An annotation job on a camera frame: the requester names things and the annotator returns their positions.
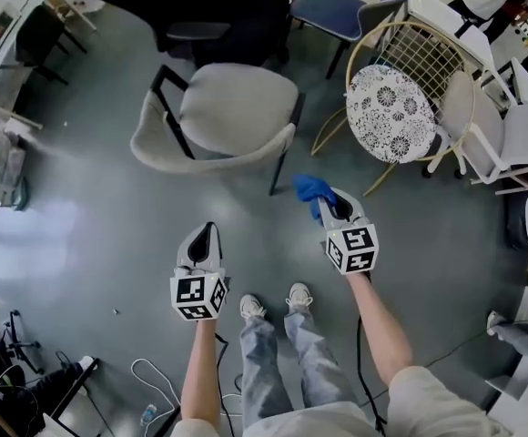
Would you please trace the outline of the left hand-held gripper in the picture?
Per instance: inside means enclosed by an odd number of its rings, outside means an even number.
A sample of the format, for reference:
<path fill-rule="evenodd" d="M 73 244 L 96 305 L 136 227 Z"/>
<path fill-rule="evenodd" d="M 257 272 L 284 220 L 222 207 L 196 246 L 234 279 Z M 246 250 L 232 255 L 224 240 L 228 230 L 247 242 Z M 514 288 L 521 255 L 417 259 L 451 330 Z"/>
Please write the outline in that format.
<path fill-rule="evenodd" d="M 216 320 L 228 295 L 224 269 L 191 269 L 202 263 L 219 268 L 223 254 L 218 226 L 207 222 L 192 230 L 178 248 L 177 265 L 170 279 L 171 305 L 188 321 Z"/>

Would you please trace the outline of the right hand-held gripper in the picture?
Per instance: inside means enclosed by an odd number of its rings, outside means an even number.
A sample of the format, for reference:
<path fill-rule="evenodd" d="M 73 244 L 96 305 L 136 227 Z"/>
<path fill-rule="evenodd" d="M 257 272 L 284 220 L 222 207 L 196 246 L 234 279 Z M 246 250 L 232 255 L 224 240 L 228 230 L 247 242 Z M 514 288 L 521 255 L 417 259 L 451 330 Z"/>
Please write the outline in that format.
<path fill-rule="evenodd" d="M 380 249 L 375 226 L 365 218 L 356 198 L 338 188 L 331 190 L 334 204 L 317 198 L 320 220 L 327 230 L 326 255 L 341 275 L 373 270 Z"/>

